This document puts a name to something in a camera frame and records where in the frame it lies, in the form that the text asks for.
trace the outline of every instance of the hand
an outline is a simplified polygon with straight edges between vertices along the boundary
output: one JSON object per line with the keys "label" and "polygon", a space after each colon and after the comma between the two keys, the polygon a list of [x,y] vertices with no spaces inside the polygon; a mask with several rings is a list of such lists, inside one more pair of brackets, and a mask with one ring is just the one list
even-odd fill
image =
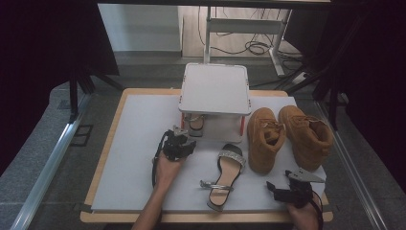
{"label": "hand", "polygon": [[[320,207],[319,197],[313,193],[313,200],[314,202]],[[289,211],[290,216],[293,219],[293,224],[299,230],[317,230],[319,223],[317,212],[314,207],[307,203],[303,208],[298,209],[295,207],[294,204],[288,203],[286,204],[287,211]]]}
{"label": "hand", "polygon": [[169,161],[164,153],[160,152],[158,155],[158,165],[156,168],[155,186],[167,191],[173,180],[178,175],[185,161],[186,157],[180,158],[176,161]]}

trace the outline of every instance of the table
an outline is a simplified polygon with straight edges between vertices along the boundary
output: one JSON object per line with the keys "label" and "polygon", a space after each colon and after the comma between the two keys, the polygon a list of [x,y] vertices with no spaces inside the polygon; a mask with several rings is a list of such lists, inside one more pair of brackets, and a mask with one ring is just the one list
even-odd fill
{"label": "table", "polygon": [[[102,172],[107,160],[110,147],[113,143],[113,138],[117,130],[120,117],[123,112],[124,103],[129,95],[180,95],[179,89],[126,89],[121,97],[116,115],[112,122],[99,165],[96,168],[93,181],[89,188],[87,197],[84,201],[85,205],[93,204],[98,185],[101,181]],[[283,91],[250,91],[251,96],[263,97],[286,97]],[[324,219],[331,221],[332,212],[328,210],[328,200],[325,195],[322,196],[325,205]],[[84,222],[134,222],[139,214],[136,213],[106,213],[106,212],[85,212],[82,211],[80,219]],[[290,216],[286,211],[274,212],[247,212],[247,213],[165,213],[162,217],[162,222],[290,222]]]}

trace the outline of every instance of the tan work boot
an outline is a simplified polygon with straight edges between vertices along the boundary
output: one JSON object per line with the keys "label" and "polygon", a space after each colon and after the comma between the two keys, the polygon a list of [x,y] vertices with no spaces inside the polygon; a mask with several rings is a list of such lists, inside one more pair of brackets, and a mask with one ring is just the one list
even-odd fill
{"label": "tan work boot", "polygon": [[283,107],[278,117],[285,124],[296,163],[307,171],[317,170],[332,146],[331,129],[320,119],[306,116],[294,105]]}
{"label": "tan work boot", "polygon": [[274,113],[267,107],[255,111],[247,126],[248,163],[257,173],[269,173],[275,164],[275,156],[281,149],[286,131]]}

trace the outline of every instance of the white board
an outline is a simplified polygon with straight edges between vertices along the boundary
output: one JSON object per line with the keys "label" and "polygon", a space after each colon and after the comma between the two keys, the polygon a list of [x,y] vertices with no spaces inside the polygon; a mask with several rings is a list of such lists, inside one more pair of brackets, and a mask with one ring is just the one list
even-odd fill
{"label": "white board", "polygon": [[[151,159],[162,135],[173,125],[180,126],[179,96],[129,95],[111,145],[92,210],[106,212],[139,212],[152,192]],[[296,105],[291,97],[251,97],[252,111],[269,107],[278,116],[285,105]],[[194,153],[169,191],[163,209],[172,212],[214,212],[206,202],[210,190],[201,189],[200,180],[216,181],[219,177],[217,155],[226,143],[198,141]],[[243,156],[248,160],[246,133],[241,143]],[[273,170],[267,175],[251,171],[248,162],[245,171],[234,183],[223,212],[272,211],[285,209],[266,189],[266,181],[279,189],[288,189],[285,170],[296,171],[297,164],[286,138],[276,157]],[[315,175],[326,179],[320,167]],[[313,190],[322,194],[325,184],[312,183]]]}

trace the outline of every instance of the black strap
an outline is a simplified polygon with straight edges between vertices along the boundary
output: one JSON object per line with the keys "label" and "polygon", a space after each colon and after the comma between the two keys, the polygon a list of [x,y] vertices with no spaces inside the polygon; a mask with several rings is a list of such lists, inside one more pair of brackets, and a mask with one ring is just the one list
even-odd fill
{"label": "black strap", "polygon": [[322,200],[320,199],[320,197],[319,197],[319,200],[320,200],[320,206],[322,207],[322,208],[320,208],[319,207],[319,205],[317,205],[316,204],[316,202],[314,202],[314,200],[313,199],[311,199],[309,202],[310,202],[310,204],[313,206],[313,208],[316,210],[316,212],[317,212],[317,221],[319,222],[319,230],[322,230],[323,229],[323,224],[325,223],[324,222],[324,220],[323,220],[323,203],[322,203]]}
{"label": "black strap", "polygon": [[169,135],[168,131],[166,131],[164,133],[164,135],[162,135],[161,142],[158,145],[158,150],[156,151],[155,156],[153,158],[153,163],[152,163],[152,187],[155,187],[155,183],[156,183],[156,178],[155,177],[156,177],[156,167],[158,165],[158,158],[159,158],[158,156],[159,156],[159,153],[162,150],[162,144],[164,143],[164,139],[168,135]]}

